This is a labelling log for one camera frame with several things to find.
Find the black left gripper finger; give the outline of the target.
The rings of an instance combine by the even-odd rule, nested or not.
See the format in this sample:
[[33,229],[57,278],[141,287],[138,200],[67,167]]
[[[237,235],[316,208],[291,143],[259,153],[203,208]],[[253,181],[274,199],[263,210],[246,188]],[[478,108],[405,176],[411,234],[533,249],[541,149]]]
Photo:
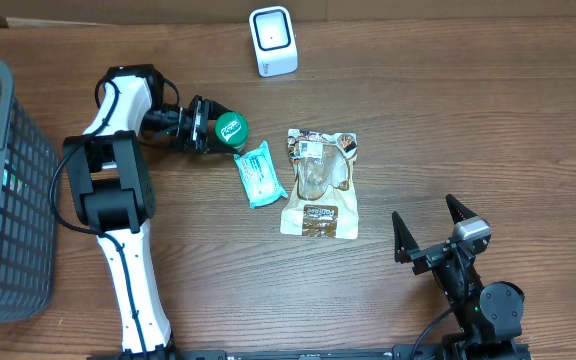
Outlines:
[[237,154],[238,150],[219,140],[207,140],[203,149],[204,154]]
[[212,120],[217,120],[220,116],[230,112],[230,109],[221,105],[215,100],[210,101],[210,118]]

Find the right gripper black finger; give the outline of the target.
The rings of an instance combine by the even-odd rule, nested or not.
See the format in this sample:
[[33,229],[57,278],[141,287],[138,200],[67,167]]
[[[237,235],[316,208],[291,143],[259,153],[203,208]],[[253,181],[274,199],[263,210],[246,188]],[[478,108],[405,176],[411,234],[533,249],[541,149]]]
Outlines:
[[445,200],[454,224],[477,217],[475,212],[463,205],[454,195],[448,194]]
[[411,255],[419,250],[418,244],[398,212],[392,213],[394,231],[394,259],[397,263],[408,263]]

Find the green lid jar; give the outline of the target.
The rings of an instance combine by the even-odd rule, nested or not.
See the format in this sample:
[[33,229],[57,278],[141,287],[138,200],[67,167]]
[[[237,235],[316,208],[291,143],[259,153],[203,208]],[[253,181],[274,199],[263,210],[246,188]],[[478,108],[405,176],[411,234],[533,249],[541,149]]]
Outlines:
[[221,142],[240,153],[249,136],[249,125],[242,114],[226,112],[218,117],[215,132]]

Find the teal wet wipes pack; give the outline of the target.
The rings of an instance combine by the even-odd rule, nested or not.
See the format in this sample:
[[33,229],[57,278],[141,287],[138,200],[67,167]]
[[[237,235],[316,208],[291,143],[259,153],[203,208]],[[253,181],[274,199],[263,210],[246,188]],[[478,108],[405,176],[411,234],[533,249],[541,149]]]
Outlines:
[[288,197],[277,176],[266,141],[244,155],[235,155],[234,161],[251,208],[263,207]]

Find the brown snack pouch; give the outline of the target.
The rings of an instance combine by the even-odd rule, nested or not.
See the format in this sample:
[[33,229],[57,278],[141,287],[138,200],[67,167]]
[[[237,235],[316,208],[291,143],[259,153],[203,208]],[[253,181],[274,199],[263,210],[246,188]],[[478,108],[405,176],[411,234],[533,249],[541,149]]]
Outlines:
[[281,233],[346,240],[358,237],[353,180],[358,145],[353,132],[288,131],[287,150],[295,183],[281,212]]

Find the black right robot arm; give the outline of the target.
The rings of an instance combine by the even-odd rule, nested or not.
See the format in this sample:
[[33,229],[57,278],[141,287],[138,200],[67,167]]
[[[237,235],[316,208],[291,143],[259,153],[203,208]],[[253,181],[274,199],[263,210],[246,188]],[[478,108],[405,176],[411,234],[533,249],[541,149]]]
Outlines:
[[430,272],[449,307],[412,345],[392,347],[394,359],[509,359],[531,357],[515,339],[522,334],[524,292],[517,285],[482,283],[474,263],[491,240],[489,223],[456,197],[445,197],[454,227],[444,242],[421,249],[398,212],[392,213],[394,259]]

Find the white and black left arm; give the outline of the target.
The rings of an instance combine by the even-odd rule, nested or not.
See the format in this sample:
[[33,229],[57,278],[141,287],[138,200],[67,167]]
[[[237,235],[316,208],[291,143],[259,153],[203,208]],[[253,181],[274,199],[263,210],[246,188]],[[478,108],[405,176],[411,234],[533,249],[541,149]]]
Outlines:
[[170,82],[153,65],[111,67],[95,87],[98,113],[79,136],[65,138],[55,173],[68,177],[80,221],[107,261],[122,323],[121,359],[177,359],[151,256],[155,190],[140,135],[170,137],[170,148],[194,154],[236,154],[240,148],[211,129],[228,108],[195,96],[187,107],[164,100]]

